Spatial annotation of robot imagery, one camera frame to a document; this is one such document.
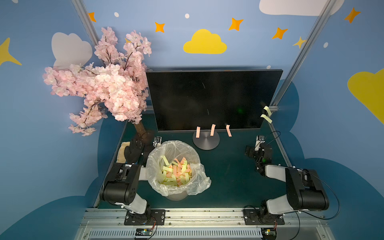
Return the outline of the pink sticky note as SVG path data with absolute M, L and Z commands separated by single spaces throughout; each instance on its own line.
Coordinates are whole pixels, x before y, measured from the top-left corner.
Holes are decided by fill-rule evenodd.
M 196 129 L 196 138 L 200 137 L 200 131 L 201 131 L 201 127 L 197 127 L 197 129 Z
M 226 130 L 227 130 L 228 136 L 232 137 L 232 133 L 231 133 L 231 130 L 230 130 L 230 125 L 226 125 Z
M 215 125 L 215 124 L 212 124 L 212 126 L 211 126 L 211 131 L 210 131 L 210 136 L 211 136 L 211 137 L 213 137 L 214 134 L 215 134 L 215 127 L 216 127 L 216 125 Z

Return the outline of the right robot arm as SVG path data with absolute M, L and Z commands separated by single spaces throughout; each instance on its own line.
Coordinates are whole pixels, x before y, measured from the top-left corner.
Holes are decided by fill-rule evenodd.
M 286 184 L 286 194 L 262 202 L 260 216 L 281 216 L 302 210 L 324 211 L 330 201 L 315 170 L 301 170 L 272 164 L 273 150 L 267 144 L 247 146 L 245 155 L 255 160 L 256 171 L 263 177 Z

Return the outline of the lower yellow sticky note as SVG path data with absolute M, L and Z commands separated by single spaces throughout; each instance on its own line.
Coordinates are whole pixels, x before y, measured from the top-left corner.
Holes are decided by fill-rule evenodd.
M 265 114 L 262 114 L 261 118 L 265 119 L 269 124 L 273 122 L 273 120 Z

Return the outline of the black computer monitor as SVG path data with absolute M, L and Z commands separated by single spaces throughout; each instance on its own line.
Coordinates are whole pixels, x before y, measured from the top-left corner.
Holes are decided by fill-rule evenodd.
M 149 72 L 161 132 L 259 129 L 283 70 Z

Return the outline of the round grey monitor base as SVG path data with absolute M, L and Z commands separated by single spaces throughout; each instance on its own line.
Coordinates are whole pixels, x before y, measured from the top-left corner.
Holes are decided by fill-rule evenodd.
M 219 145 L 220 136 L 218 133 L 214 133 L 214 135 L 211 136 L 209 131 L 200 131 L 200 137 L 197 138 L 197 133 L 195 132 L 193 134 L 193 143 L 201 150 L 213 150 Z

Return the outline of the black glove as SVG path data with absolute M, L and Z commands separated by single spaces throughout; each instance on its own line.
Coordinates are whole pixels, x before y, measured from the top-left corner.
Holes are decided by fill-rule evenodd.
M 142 137 L 139 133 L 132 138 L 130 145 L 127 146 L 124 150 L 124 157 L 126 164 L 135 164 L 139 161 L 145 144 L 142 142 Z

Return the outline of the beige cloth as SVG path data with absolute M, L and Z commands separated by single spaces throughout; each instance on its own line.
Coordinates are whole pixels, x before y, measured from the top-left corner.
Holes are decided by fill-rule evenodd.
M 126 149 L 126 147 L 129 147 L 129 146 L 130 146 L 130 142 L 121 143 L 121 146 L 118 150 L 116 163 L 118 163 L 118 164 L 125 164 L 126 163 L 127 160 L 125 157 L 125 149 Z

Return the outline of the pink cherry blossom tree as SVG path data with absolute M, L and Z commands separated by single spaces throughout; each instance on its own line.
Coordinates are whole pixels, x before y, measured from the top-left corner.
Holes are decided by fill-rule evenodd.
M 135 125 L 140 135 L 145 133 L 142 113 L 149 96 L 145 56 L 152 53 L 151 42 L 136 31 L 126 35 L 124 52 L 116 45 L 118 38 L 112 28 L 102 28 L 102 37 L 95 47 L 95 55 L 104 62 L 101 67 L 71 64 L 68 69 L 48 67 L 44 83 L 52 87 L 51 94 L 59 97 L 77 96 L 85 107 L 79 114 L 70 114 L 72 133 L 90 136 L 93 127 L 107 112 L 120 122 Z

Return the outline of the right circuit board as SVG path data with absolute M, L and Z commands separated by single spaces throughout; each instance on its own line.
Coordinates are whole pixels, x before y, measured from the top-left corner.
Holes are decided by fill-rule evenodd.
M 277 232 L 274 229 L 261 229 L 263 240 L 276 240 Z

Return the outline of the left circuit board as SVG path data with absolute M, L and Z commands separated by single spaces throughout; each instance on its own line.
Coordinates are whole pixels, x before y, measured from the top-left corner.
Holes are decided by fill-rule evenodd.
M 136 229 L 135 237 L 151 237 L 154 230 L 151 229 Z

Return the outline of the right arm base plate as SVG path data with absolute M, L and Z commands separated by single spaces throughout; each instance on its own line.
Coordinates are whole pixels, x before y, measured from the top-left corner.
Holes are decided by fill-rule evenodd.
M 248 226 L 285 225 L 282 215 L 272 215 L 268 211 L 260 211 L 251 208 L 243 209 L 243 217 L 245 224 Z

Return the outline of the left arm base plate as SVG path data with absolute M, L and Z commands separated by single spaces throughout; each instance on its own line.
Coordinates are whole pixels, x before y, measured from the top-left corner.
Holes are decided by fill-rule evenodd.
M 146 210 L 144 214 L 134 214 L 127 211 L 124 225 L 125 226 L 163 226 L 165 224 L 166 210 L 151 209 Z

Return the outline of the left aluminium frame post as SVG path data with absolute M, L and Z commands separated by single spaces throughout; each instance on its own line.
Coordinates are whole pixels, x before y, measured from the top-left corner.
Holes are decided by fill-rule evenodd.
M 91 18 L 89 16 L 89 13 L 86 9 L 84 2 L 82 0 L 72 0 L 72 3 L 78 13 L 78 16 L 80 17 L 83 23 L 83 26 L 91 40 L 92 45 L 96 46 L 99 41 L 99 36 L 91 21 Z

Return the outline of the aluminium frame post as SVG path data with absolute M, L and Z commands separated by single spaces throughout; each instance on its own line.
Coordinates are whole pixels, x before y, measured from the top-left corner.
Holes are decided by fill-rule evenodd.
M 99 36 L 91 21 L 91 18 L 89 16 L 89 13 L 86 9 L 84 2 L 82 0 L 72 0 L 72 3 L 78 13 L 78 16 L 80 17 L 83 23 L 83 26 L 91 40 L 92 45 L 96 46 L 99 41 Z
M 307 41 L 304 43 L 304 46 L 299 51 L 298 56 L 296 57 L 290 71 L 287 74 L 287 77 L 284 79 L 281 87 L 279 88 L 276 96 L 271 102 L 272 108 L 277 111 L 278 105 L 280 101 L 282 100 L 283 96 L 285 95 L 286 91 L 288 90 L 289 86 L 291 85 L 294 77 L 298 73 L 301 65 L 304 63 L 307 55 L 309 54 L 312 46 L 316 42 L 317 38 L 319 37 L 320 33 L 322 32 L 323 28 L 327 24 L 328 19 L 332 15 L 332 10 L 334 9 L 334 6 L 336 5 L 338 1 L 337 0 L 329 0 L 326 1 L 322 11 L 320 12 L 320 15 L 318 16 L 317 20 L 315 21 L 314 26 L 312 27 L 311 31 L 309 32 L 309 35 L 307 36 Z

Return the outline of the right aluminium frame post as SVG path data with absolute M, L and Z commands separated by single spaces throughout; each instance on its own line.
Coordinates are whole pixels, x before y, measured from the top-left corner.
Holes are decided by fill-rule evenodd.
M 332 15 L 332 10 L 334 9 L 334 6 L 336 5 L 338 1 L 337 0 L 329 0 L 326 1 L 322 11 L 320 12 L 320 15 L 318 16 L 317 20 L 315 21 L 314 26 L 312 27 L 311 31 L 309 32 L 309 35 L 307 36 L 307 41 L 304 43 L 304 46 L 299 51 L 298 56 L 296 57 L 290 71 L 287 74 L 287 77 L 284 79 L 281 87 L 279 88 L 276 96 L 271 102 L 272 108 L 277 111 L 278 105 L 280 101 L 282 100 L 283 96 L 285 95 L 286 91 L 288 90 L 289 86 L 291 85 L 294 77 L 298 73 L 301 65 L 304 63 L 307 55 L 309 54 L 312 46 L 316 42 L 317 38 L 319 37 L 320 33 L 322 32 L 323 28 L 327 24 L 328 19 Z

